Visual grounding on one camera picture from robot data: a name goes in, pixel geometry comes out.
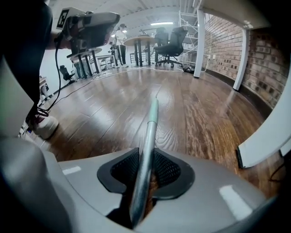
ceiling light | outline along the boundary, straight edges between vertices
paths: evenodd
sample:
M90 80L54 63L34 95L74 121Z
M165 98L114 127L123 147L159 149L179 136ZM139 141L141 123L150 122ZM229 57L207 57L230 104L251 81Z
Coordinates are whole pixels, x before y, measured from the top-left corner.
M173 24L173 22L152 23L151 25L155 26L155 25L164 25L164 24Z

brick wall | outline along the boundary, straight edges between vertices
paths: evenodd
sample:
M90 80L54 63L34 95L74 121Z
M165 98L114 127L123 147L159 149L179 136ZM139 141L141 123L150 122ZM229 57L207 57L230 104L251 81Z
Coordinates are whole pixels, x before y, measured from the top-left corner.
M204 54L211 56L207 68L235 80L241 59L241 44L241 28L213 16L206 24ZM289 64L289 58L284 58L269 29L252 30L242 85L274 108L286 84Z
M241 49L241 28L222 18L211 17L206 23L205 33L204 54L211 55L207 68L235 79L241 60Z

table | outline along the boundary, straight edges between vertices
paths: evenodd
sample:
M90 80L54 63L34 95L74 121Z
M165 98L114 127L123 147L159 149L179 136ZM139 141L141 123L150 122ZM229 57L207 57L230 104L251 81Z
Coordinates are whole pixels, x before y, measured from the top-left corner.
M150 36L137 36L133 38L129 38L124 41L124 45L126 46L134 46L135 47L135 62L136 65L139 67L142 67L142 58L141 58L141 46L147 45L148 50L150 49L151 44L155 44L156 40L153 37ZM139 58L140 58L140 65L138 62L138 57L137 57L137 47L138 47L138 53L139 53ZM151 65L151 55L150 52L148 52L148 65Z
M97 65L97 62L96 62L95 54L99 53L101 51L102 51L101 48L93 48L93 49L90 49L89 51L85 51L85 52L82 52L82 53L70 54L70 55L67 56L67 58L69 58L71 61L79 59L83 74L84 74L85 77L87 77L87 75L85 73L85 69L84 69L83 63L82 63L82 56L84 56L85 59L86 59L86 64L88 66L89 74L90 74L90 76L92 76L92 72L91 72L91 69L90 69L89 61L88 61L88 55L90 55L92 53L94 64L95 64L95 68L96 68L97 74L99 74L99 70L98 70L98 65Z
M113 59L114 59L114 55L101 55L101 56L96 56L95 58L97 58L97 65L98 65L98 68L100 67L100 70L101 70L101 65L100 65L100 63L99 63L99 60L102 60L102 59L105 59L105 63L106 63L106 69L108 70L109 68L108 68L108 62L107 62L107 58L110 58L110 57L113 57Z

office chair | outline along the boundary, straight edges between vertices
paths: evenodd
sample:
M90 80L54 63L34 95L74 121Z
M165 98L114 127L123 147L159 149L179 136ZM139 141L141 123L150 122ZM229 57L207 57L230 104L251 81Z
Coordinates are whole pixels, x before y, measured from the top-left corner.
M155 35L155 39L156 42L158 44L158 47L162 47L162 46L166 46L169 43L169 34L167 32L165 32L165 28L158 28L156 30L156 35ZM155 63L157 66L157 62L158 62L158 58L159 58L159 52L158 50L156 50L156 54L155 54Z
M182 42L187 34L187 30L185 30L183 27L176 27L173 29L171 33L171 38L169 44L161 47L155 47L155 51L159 54L162 54L163 56L167 57L167 59L156 62L156 66L161 63L171 63L171 68L174 67L174 63L181 65L183 67L182 63L177 62L177 59L175 56L179 56L183 52L183 45ZM174 57L176 61L170 60L170 57Z
M70 80L69 83L75 82L74 80L71 80L72 76L74 76L75 73L69 74L67 68L64 65L60 66L60 72L62 73L64 80L66 80L66 81Z

wooden floor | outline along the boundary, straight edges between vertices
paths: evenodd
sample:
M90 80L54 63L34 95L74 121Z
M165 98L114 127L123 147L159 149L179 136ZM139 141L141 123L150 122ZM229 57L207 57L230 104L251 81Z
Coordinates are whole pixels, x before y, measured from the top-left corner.
M50 115L60 125L50 140L30 134L58 161L142 148L151 98L157 97L157 147L214 160L267 197L276 194L278 184L268 179L282 163L278 155L249 169L238 168L236 147L264 120L246 98L219 79L206 73L195 79L184 72L142 69L90 81L61 91L60 98L89 83L52 108Z

